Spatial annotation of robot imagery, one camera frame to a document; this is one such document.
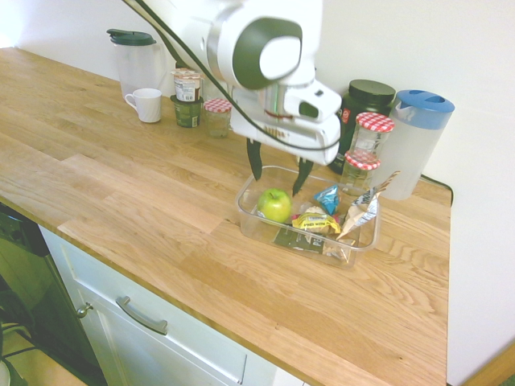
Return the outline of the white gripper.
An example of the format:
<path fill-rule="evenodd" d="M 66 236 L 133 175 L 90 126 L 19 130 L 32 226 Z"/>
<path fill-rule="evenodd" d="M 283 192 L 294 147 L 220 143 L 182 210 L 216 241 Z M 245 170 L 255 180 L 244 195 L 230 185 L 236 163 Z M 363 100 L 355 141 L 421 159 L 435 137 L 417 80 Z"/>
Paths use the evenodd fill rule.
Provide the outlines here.
<path fill-rule="evenodd" d="M 265 113 L 255 92 L 235 90 L 236 106 L 231 112 L 233 131 L 246 139 L 254 179 L 262 176 L 261 144 L 298 156 L 299 170 L 292 187 L 297 195 L 314 163 L 328 165 L 336 158 L 340 144 L 340 120 L 335 113 L 322 122 L 302 118 L 275 118 Z"/>

